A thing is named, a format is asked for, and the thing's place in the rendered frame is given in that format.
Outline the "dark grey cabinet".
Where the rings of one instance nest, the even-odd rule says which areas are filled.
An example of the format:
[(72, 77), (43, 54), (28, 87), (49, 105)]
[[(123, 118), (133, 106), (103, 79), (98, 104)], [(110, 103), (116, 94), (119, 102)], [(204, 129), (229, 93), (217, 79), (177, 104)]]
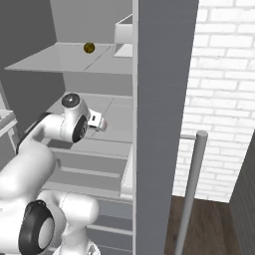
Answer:
[(241, 255), (255, 255), (255, 130), (229, 205)]

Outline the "grey fridge drawer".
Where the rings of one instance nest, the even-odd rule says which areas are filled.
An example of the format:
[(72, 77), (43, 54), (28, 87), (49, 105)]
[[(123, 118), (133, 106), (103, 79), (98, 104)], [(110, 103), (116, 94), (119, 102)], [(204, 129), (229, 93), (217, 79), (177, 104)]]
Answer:
[(88, 233), (102, 255), (132, 255), (132, 204), (99, 200), (100, 215)]
[(57, 168), (45, 189), (119, 198), (128, 157), (53, 148)]

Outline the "grey fridge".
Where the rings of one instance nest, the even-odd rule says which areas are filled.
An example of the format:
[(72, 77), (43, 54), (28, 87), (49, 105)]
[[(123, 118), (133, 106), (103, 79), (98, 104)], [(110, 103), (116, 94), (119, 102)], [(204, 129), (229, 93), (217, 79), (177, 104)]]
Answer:
[[(18, 142), (41, 114), (64, 112), (62, 98), (69, 93), (131, 97), (133, 123), (132, 74), (6, 70), (55, 43), (114, 44), (115, 24), (129, 14), (132, 0), (0, 0), (0, 110), (13, 111), (17, 120), (0, 137), (0, 170), (14, 158)], [(133, 207), (133, 142), (130, 150), (132, 200), (67, 192)], [(60, 244), (57, 240), (44, 255), (53, 255)]]

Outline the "white door bin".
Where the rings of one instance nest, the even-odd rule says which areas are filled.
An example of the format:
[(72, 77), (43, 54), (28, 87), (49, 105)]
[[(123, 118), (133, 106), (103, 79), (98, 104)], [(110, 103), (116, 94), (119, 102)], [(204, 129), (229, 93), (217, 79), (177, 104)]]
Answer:
[(132, 57), (132, 14), (115, 24), (114, 56), (116, 58)]
[(0, 110), (0, 137), (17, 123), (13, 111)]
[(121, 183), (120, 198), (132, 200), (132, 150), (129, 151), (127, 165)]

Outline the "grey fridge shelf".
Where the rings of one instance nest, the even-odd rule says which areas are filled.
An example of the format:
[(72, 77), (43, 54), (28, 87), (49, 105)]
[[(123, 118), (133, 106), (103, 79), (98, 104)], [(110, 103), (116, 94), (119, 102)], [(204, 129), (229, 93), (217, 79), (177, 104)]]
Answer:
[(83, 93), (80, 96), (90, 109), (104, 115), (108, 123), (107, 129), (88, 129), (86, 136), (77, 143), (48, 138), (43, 143), (58, 149), (127, 157), (132, 143), (132, 98)]

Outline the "grey fridge door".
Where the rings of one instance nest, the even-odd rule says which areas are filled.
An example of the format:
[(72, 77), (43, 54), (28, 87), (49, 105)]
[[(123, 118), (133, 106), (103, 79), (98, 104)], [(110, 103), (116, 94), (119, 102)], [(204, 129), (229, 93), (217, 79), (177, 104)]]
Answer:
[(163, 255), (199, 0), (132, 0), (133, 255)]

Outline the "clear glass fridge shelf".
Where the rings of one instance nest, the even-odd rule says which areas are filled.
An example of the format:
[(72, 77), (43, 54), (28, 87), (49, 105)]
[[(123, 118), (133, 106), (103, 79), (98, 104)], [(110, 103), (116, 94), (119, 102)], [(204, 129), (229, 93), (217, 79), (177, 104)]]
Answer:
[(97, 44), (88, 54), (82, 43), (55, 43), (6, 70), (131, 75), (132, 45)]

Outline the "olive round fruit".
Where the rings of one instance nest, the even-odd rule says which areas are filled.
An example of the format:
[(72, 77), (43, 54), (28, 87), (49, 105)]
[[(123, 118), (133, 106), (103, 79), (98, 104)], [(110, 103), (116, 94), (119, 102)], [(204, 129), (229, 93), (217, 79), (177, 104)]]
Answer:
[(91, 54), (95, 51), (96, 47), (95, 47), (95, 44), (92, 43), (92, 42), (87, 42), (85, 45), (84, 45), (84, 51), (87, 53), (87, 54)]

